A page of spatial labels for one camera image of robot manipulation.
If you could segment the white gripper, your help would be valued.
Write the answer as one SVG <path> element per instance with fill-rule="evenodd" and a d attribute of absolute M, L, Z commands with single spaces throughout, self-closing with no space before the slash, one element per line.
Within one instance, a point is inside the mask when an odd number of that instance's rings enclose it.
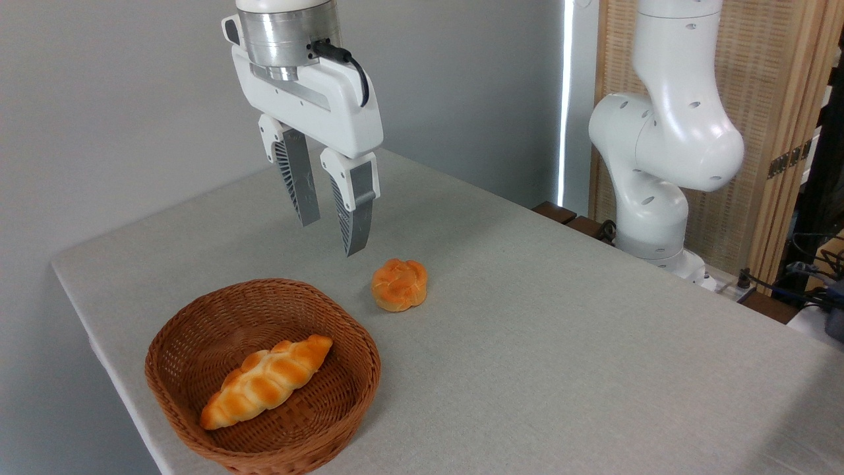
<path fill-rule="evenodd" d="M 338 16 L 232 15 L 221 27 L 245 99 L 263 113 L 266 158 L 277 165 L 299 222 L 320 219 L 306 135 L 327 147 L 320 163 L 330 176 L 346 256 L 358 253 L 380 197 L 371 151 L 384 135 L 370 79 L 342 48 Z"/>

